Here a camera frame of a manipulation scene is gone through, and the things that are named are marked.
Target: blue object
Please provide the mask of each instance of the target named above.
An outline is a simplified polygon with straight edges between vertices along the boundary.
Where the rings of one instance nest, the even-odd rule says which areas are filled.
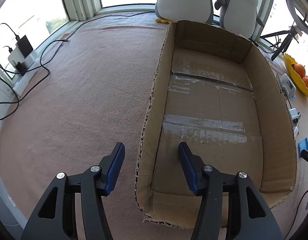
[[[124,144],[121,144],[118,151],[116,152],[116,155],[107,173],[107,181],[104,189],[107,195],[109,195],[110,192],[115,188],[115,184],[118,179],[118,175],[121,170],[124,157],[125,157],[125,147]]]
[[[196,172],[189,157],[187,156],[186,150],[182,147],[181,144],[179,145],[178,157],[183,168],[187,185],[189,189],[194,193],[194,195],[197,195],[199,190],[197,185]]]
[[[308,140],[307,140],[307,137],[302,140],[300,143],[298,143],[298,156],[300,156],[300,153],[302,150],[307,150],[308,151]]]

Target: wall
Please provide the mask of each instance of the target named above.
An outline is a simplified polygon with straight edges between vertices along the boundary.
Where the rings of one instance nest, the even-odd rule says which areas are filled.
[[[0,80],[0,102],[12,101],[13,93],[10,88]],[[0,118],[6,115],[9,105],[0,105]],[[0,131],[3,125],[3,121],[0,121]],[[23,229],[26,224],[26,219],[19,209],[9,199],[9,194],[6,191],[4,184],[0,177],[0,220],[16,239],[20,239]]]

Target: tree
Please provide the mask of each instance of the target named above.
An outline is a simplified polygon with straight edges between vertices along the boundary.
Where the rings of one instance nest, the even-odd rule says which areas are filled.
[[[58,29],[59,27],[61,27],[62,25],[64,25],[65,23],[68,22],[67,18],[56,18],[56,19],[52,19],[50,21],[46,21],[45,26],[48,29],[49,33],[53,33],[56,29]]]

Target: yellow penguin feet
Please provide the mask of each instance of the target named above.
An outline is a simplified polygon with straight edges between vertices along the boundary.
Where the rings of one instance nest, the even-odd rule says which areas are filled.
[[[163,19],[163,18],[156,18],[155,21],[159,22],[159,23],[171,23],[172,22],[170,20],[166,20],[166,19]]]

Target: blue gripper pad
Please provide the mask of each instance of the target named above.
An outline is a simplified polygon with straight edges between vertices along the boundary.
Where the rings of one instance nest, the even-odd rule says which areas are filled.
[[[104,196],[108,196],[114,190],[124,157],[125,146],[123,143],[117,143],[112,153],[101,160],[99,165],[102,168],[102,175],[99,189],[103,190]]]
[[[204,178],[201,169],[204,163],[201,157],[193,155],[187,143],[181,142],[178,146],[178,158],[180,159],[189,189],[196,196],[202,195],[205,187],[204,183],[202,183]]]
[[[301,157],[300,153],[302,152],[302,150],[308,151],[307,137],[304,140],[302,140],[301,142],[298,143],[298,155],[299,155],[299,157]]]

